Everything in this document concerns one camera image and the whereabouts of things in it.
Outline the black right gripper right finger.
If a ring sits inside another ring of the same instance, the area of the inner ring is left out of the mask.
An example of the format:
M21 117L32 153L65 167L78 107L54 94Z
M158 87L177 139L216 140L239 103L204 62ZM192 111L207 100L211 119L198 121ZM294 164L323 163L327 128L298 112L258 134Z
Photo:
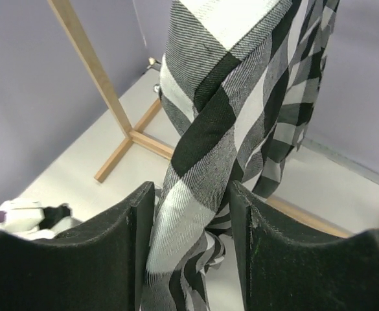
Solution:
M379 229L348 238L318 231L229 185L246 310L379 310Z

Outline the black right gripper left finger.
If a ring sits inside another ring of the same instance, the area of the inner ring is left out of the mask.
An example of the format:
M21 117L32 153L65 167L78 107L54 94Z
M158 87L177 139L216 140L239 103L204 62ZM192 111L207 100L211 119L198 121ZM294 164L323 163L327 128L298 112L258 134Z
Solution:
M138 310L154 184L53 239L0 231L0 310Z

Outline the black white checkered shirt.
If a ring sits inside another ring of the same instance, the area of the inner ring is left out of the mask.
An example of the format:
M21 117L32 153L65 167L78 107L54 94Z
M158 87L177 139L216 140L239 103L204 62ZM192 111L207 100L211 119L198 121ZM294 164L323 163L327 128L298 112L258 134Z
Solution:
M159 99L179 141L146 263L143 310L208 310L231 235L227 185L260 199L313 114L337 1L173 1Z

